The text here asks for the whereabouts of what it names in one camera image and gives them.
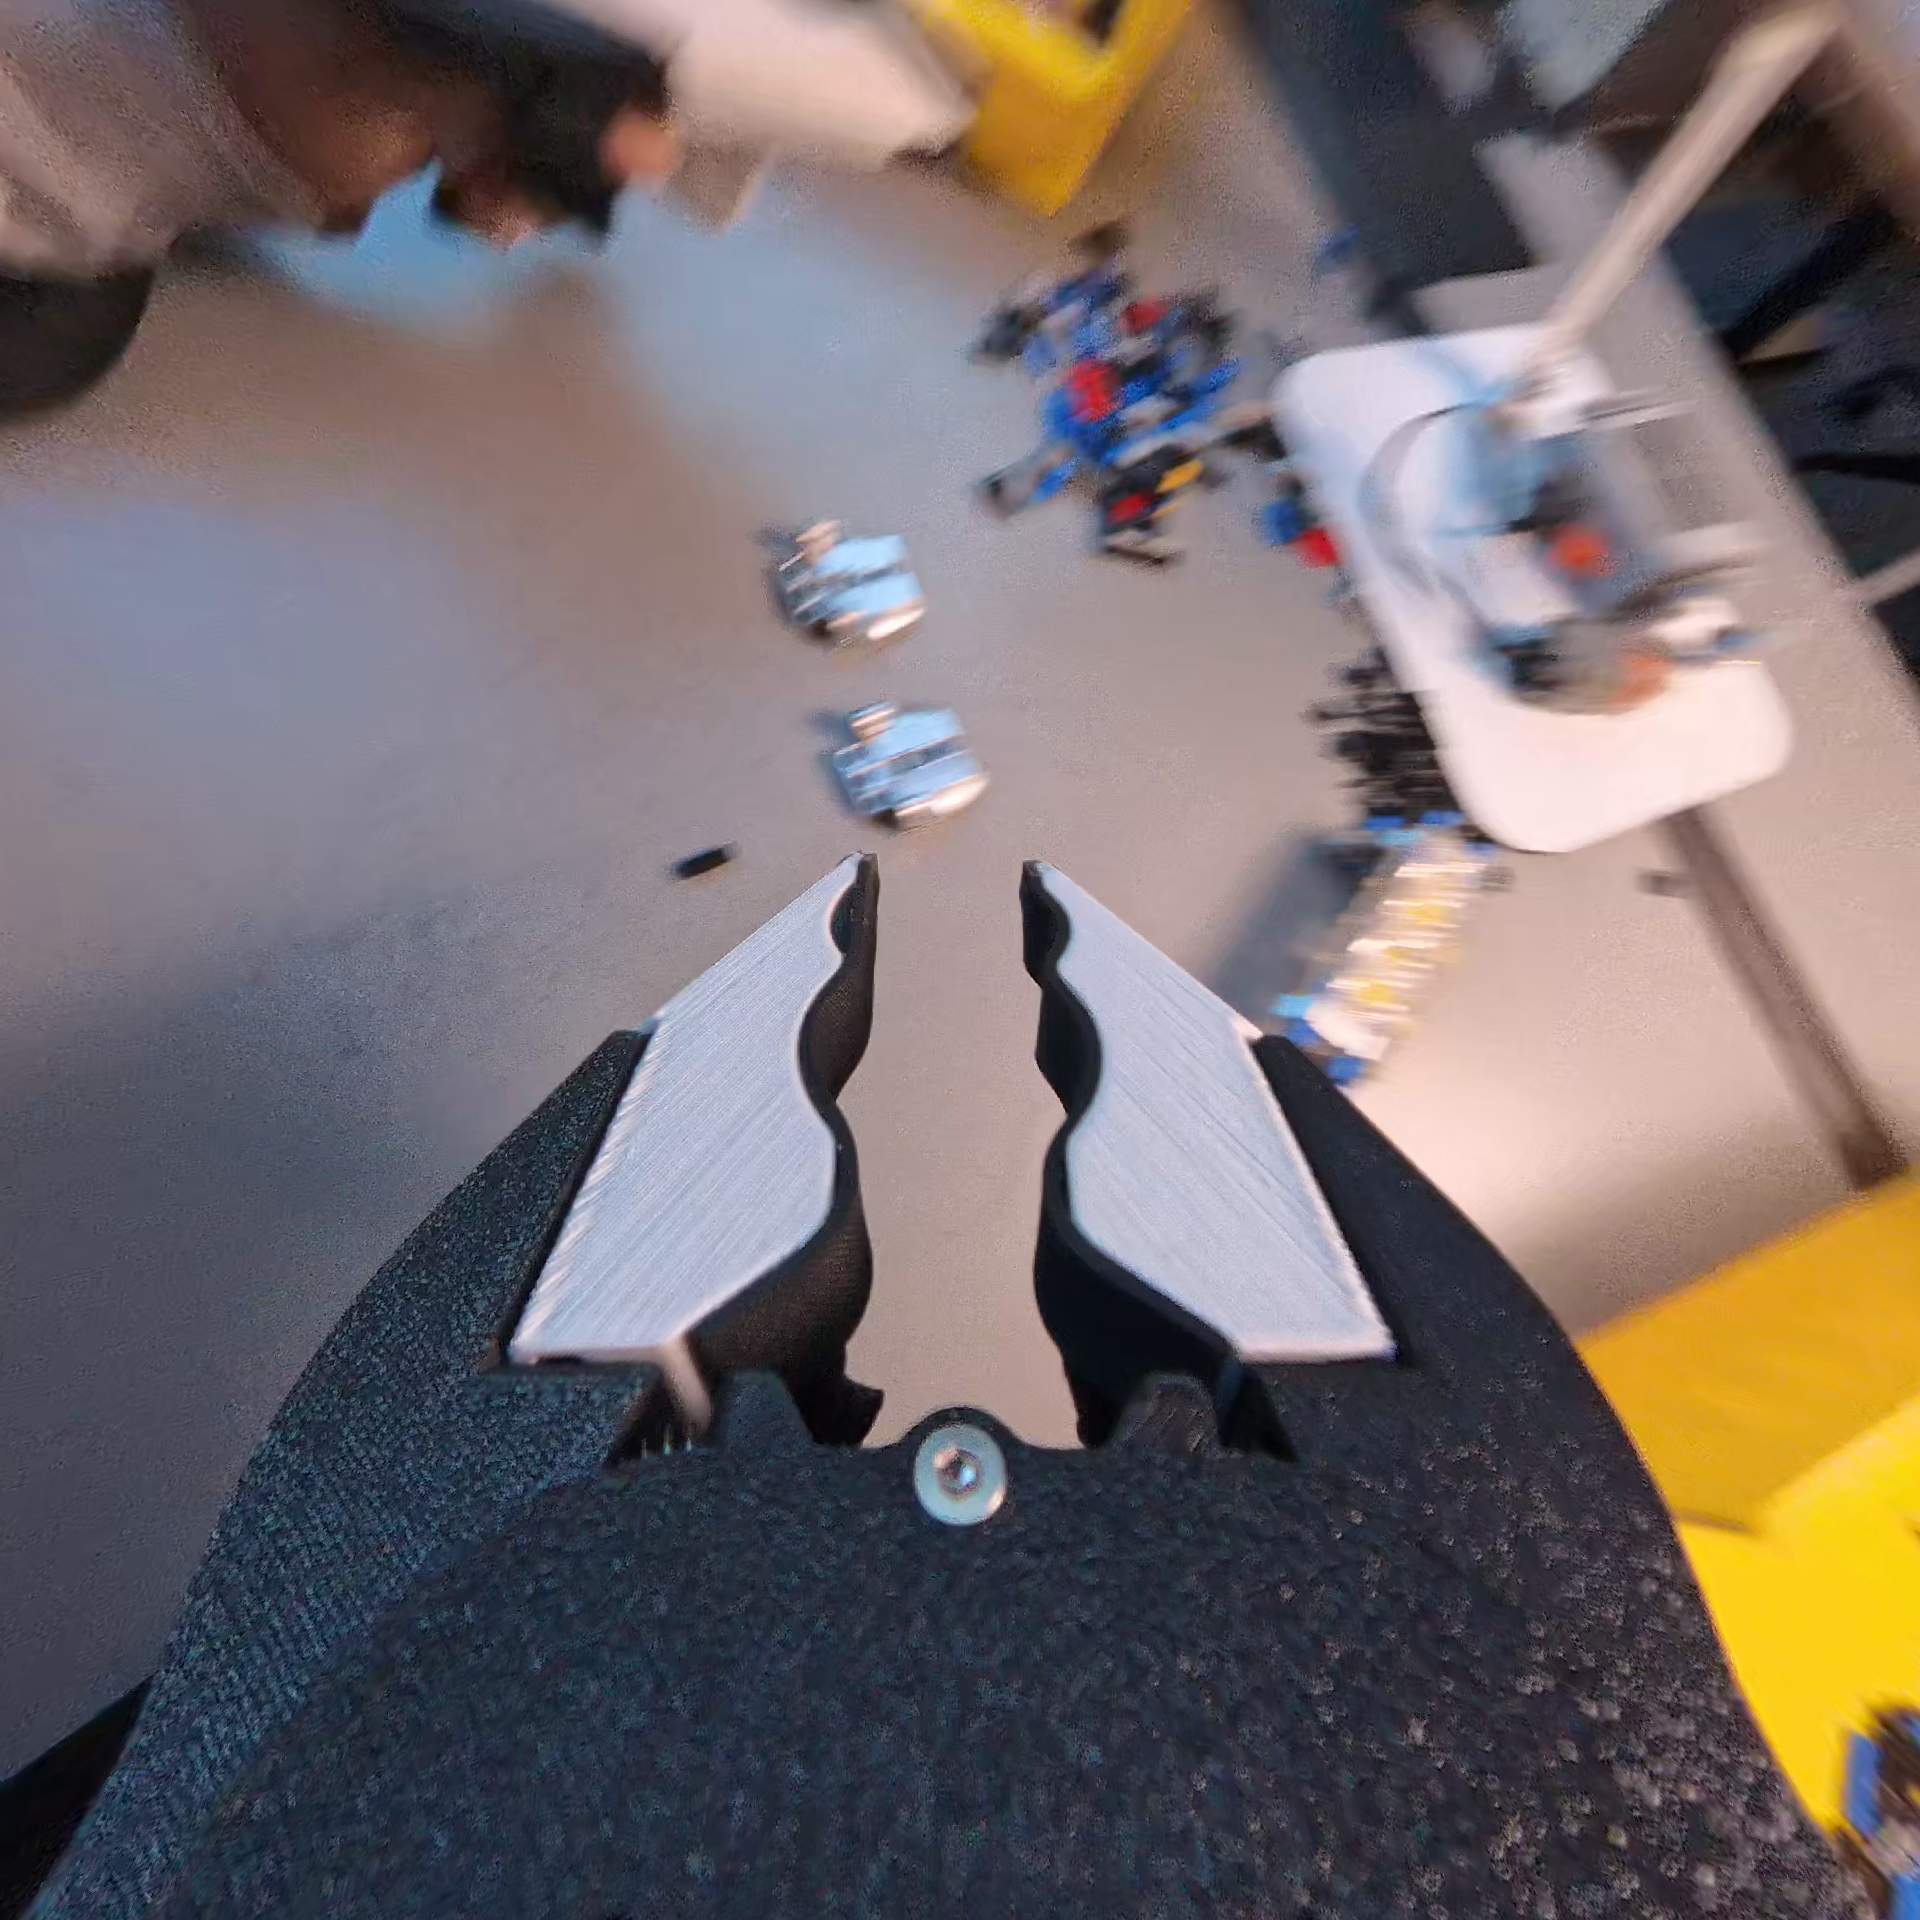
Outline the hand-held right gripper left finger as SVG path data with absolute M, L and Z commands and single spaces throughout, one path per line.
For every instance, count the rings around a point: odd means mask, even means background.
M 638 1034 L 507 1363 L 646 1364 L 687 1436 L 721 1385 L 778 1376 L 816 1438 L 863 1441 L 849 1373 L 873 1243 L 841 1093 L 873 1030 L 880 874 L 841 859 Z

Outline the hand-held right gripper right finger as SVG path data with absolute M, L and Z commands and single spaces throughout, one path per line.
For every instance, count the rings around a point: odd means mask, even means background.
M 1048 1146 L 1035 1299 L 1078 1438 L 1187 1381 L 1228 1448 L 1275 1450 L 1259 1376 L 1398 1339 L 1257 1054 L 1259 1030 L 1044 859 L 1020 877 Z

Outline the yellow bin with small pins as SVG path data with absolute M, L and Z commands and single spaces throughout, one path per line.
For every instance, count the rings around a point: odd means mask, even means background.
M 1918 1710 L 1918 1177 L 1579 1352 L 1670 1505 L 1776 1763 L 1849 1865 L 1846 1741 L 1876 1713 Z

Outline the pile of blue black pins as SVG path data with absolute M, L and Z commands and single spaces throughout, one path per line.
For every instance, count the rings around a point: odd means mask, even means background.
M 1880 1916 L 1918 1914 L 1918 1710 L 1876 1713 L 1848 1736 L 1840 1774 L 1842 1857 Z

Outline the black desk mat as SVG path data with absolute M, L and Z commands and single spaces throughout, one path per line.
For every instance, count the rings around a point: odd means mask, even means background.
M 1419 330 L 1430 289 L 1532 268 L 1468 117 L 1412 45 L 1408 5 L 1243 2 L 1236 13 L 1371 320 Z

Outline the yellow bin with black beams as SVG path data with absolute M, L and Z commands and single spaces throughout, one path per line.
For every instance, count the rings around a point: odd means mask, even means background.
M 1193 2 L 907 2 L 971 89 L 971 178 L 1041 217 L 1062 212 L 1146 93 Z

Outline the pile of mixed toy pins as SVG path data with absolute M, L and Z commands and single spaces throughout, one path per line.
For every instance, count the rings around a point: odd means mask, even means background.
M 1272 404 L 1235 397 L 1235 313 L 1214 285 L 1143 291 L 1132 242 L 1128 222 L 1079 232 L 1064 274 L 1025 280 L 984 320 L 974 358 L 1022 368 L 1041 425 L 1030 452 L 979 482 L 980 500 L 1010 518 L 1078 497 L 1103 557 L 1167 570 L 1184 557 L 1179 505 L 1224 488 L 1243 458 L 1272 485 L 1259 538 L 1334 572 L 1337 544 L 1307 502 Z

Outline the silver toy engine block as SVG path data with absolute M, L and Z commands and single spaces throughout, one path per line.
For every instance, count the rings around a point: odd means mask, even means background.
M 847 717 L 827 765 L 851 811 L 896 829 L 948 821 L 992 778 L 951 706 L 866 704 Z
M 852 536 L 839 518 L 769 528 L 760 544 L 790 627 L 833 648 L 884 644 L 914 633 L 927 594 L 898 536 Z

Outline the white wooden book stand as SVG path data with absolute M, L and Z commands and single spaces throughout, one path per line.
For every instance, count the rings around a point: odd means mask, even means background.
M 1700 670 L 1627 713 L 1523 704 L 1487 642 L 1495 630 L 1435 533 L 1456 497 L 1456 436 L 1492 404 L 1532 435 L 1619 406 L 1644 425 L 1678 401 L 1622 392 L 1593 356 L 1600 325 L 1787 92 L 1819 66 L 1886 93 L 1916 83 L 1914 5 L 1776 5 L 1731 36 L 1695 108 L 1568 272 L 1536 322 L 1320 352 L 1272 404 L 1294 472 L 1334 536 L 1351 600 L 1419 709 L 1463 816 L 1519 853 L 1564 854 L 1776 778 L 1793 722 L 1761 661 L 1766 630 L 1737 590 L 1758 533 L 1671 514 L 1662 580 L 1625 613 L 1714 594 L 1761 633 L 1752 656 Z

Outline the grey orange toy motor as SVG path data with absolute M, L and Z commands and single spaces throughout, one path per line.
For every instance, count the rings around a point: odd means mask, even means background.
M 1714 594 L 1623 614 L 1502 628 L 1487 642 L 1506 691 L 1559 713 L 1632 713 L 1688 677 L 1752 656 L 1761 633 Z

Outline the grey battery box with motor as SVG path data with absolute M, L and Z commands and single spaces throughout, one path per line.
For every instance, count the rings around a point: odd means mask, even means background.
M 1455 577 L 1499 628 L 1625 613 L 1665 577 L 1671 514 L 1644 420 L 1600 406 L 1532 435 L 1506 412 L 1468 412 L 1456 436 Z

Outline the dark object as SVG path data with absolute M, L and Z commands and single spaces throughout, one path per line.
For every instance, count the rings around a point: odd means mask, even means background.
M 98 387 L 129 355 L 155 272 L 100 280 L 2 274 L 2 420 L 46 416 Z

